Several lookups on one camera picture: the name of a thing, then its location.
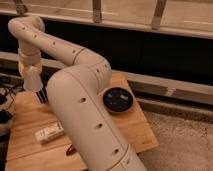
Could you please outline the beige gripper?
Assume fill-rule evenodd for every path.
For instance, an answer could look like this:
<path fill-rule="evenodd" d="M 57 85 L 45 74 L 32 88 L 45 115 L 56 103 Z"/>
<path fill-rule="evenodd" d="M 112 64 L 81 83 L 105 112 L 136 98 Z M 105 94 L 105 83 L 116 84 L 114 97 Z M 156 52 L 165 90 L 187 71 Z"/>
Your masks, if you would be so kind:
<path fill-rule="evenodd" d="M 42 66 L 40 63 L 26 66 L 19 62 L 18 69 L 21 77 L 24 80 L 23 87 L 26 91 L 39 92 L 43 88 L 43 83 L 40 76 Z"/>

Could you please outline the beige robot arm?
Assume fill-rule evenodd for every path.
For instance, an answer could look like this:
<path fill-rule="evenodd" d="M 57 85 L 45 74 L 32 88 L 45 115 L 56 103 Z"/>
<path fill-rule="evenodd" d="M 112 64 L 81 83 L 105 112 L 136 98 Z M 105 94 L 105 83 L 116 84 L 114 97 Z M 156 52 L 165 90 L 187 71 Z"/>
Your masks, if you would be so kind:
<path fill-rule="evenodd" d="M 37 16 L 8 22 L 18 40 L 19 72 L 24 89 L 45 89 L 49 105 L 90 171 L 147 171 L 133 147 L 100 103 L 98 93 L 109 83 L 111 67 L 101 55 L 51 36 Z M 42 84 L 41 54 L 66 67 Z"/>

